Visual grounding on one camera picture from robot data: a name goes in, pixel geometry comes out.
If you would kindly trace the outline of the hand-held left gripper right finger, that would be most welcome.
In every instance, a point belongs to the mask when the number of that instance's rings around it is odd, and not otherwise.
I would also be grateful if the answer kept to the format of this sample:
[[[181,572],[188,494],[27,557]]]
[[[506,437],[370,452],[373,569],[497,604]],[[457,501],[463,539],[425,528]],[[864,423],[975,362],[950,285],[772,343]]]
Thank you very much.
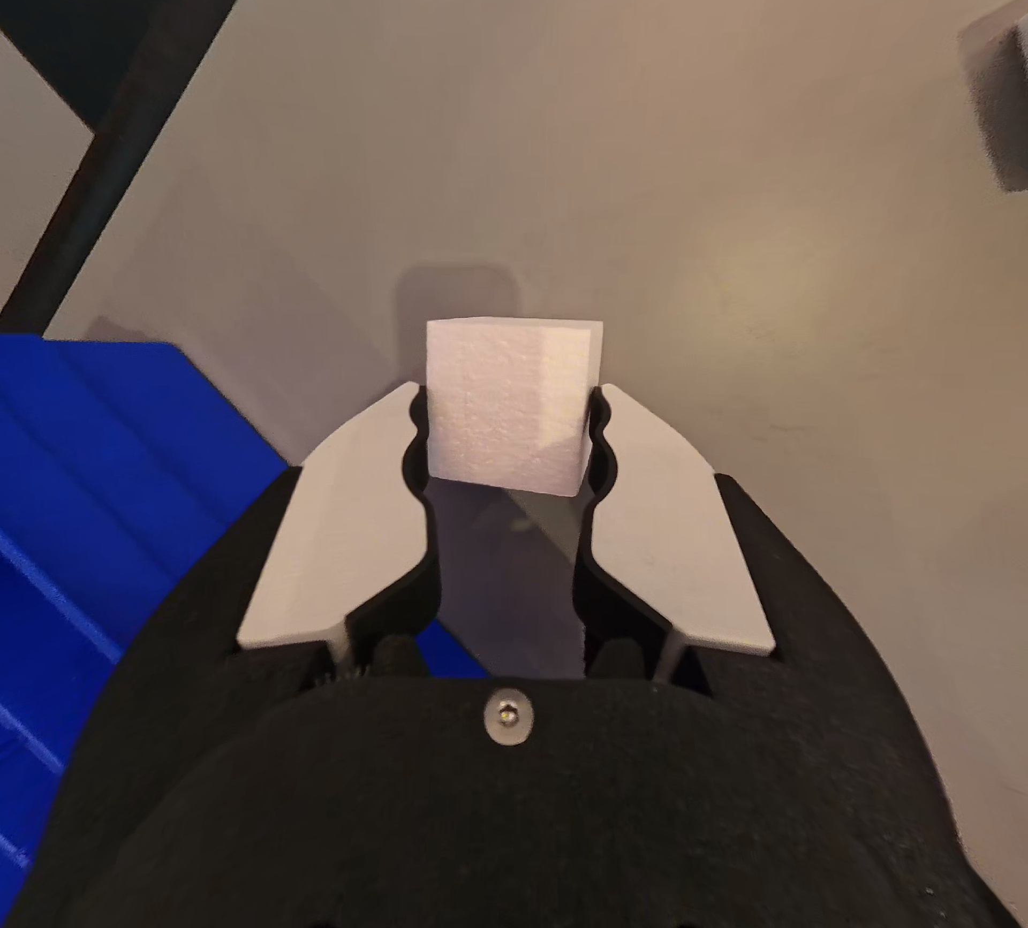
[[[687,649],[768,658],[776,641],[713,467],[611,383],[588,408],[592,491],[572,604],[589,674],[630,642],[646,679],[673,679]]]

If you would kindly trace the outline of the blue plastic bin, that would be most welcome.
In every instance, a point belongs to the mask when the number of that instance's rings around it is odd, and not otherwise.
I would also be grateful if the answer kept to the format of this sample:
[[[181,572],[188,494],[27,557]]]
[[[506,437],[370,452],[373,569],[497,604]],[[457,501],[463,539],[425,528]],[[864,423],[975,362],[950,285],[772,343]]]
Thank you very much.
[[[238,726],[369,670],[238,646],[300,465],[171,344],[2,336],[2,831],[85,876]],[[431,672],[466,652],[435,620]]]

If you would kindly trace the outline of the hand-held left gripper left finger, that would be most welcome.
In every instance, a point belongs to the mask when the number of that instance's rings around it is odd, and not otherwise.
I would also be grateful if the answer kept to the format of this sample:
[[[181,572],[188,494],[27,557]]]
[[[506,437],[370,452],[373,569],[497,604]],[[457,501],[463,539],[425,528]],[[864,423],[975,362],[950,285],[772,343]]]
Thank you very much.
[[[435,620],[428,438],[426,393],[404,382],[315,447],[238,625],[242,649],[321,642],[337,664],[368,664],[380,640]]]

